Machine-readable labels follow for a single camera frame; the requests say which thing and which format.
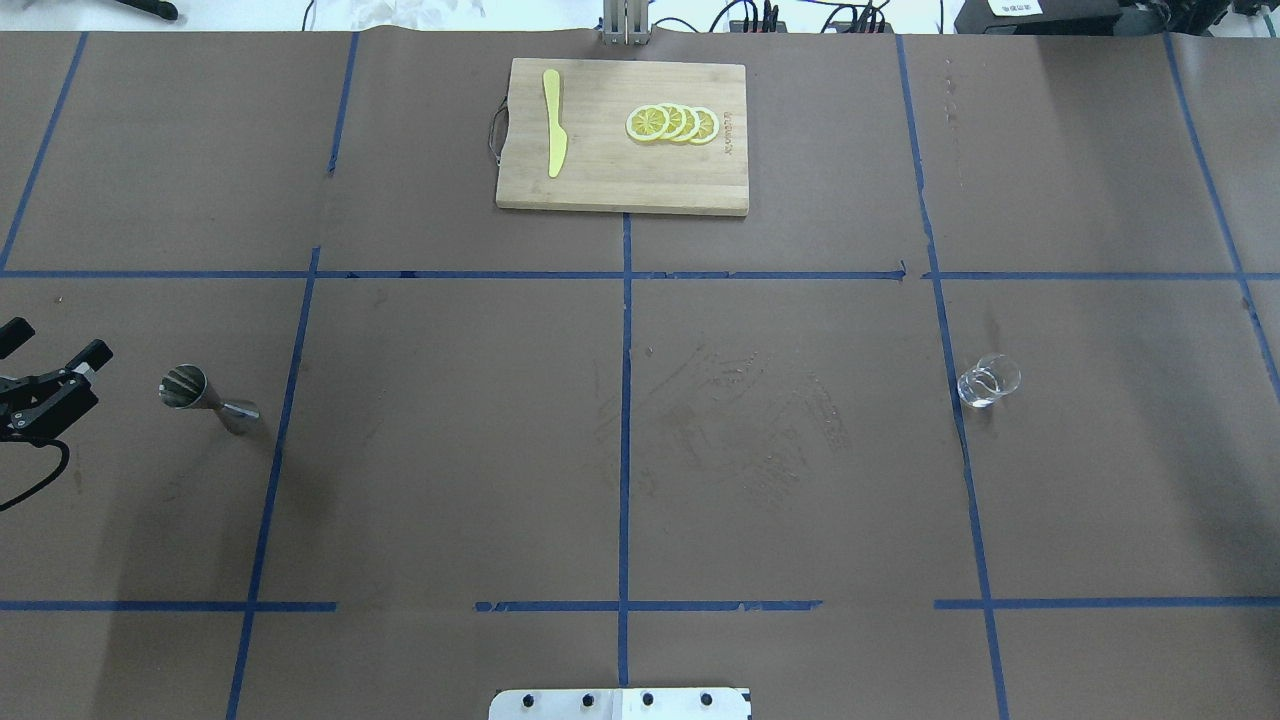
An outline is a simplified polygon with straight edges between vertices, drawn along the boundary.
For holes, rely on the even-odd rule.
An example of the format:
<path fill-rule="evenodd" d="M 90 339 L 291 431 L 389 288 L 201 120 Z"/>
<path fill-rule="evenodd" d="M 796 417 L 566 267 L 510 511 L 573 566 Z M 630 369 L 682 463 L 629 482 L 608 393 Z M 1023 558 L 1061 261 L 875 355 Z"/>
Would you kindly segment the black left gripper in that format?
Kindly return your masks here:
<path fill-rule="evenodd" d="M 24 318 L 10 319 L 0 329 L 0 359 L 33 337 L 35 328 Z M 113 357 L 105 341 L 92 340 L 45 377 L 3 379 L 3 438 L 58 439 L 99 404 L 91 384 Z"/>

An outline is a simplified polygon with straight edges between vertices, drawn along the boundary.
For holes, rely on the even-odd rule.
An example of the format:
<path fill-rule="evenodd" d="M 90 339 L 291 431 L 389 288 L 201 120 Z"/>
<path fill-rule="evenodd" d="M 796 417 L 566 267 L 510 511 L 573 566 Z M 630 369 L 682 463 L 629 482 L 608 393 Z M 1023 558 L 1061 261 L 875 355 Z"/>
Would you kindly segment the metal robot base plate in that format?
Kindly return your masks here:
<path fill-rule="evenodd" d="M 489 719 L 751 719 L 748 689 L 649 687 L 509 689 L 490 702 Z"/>

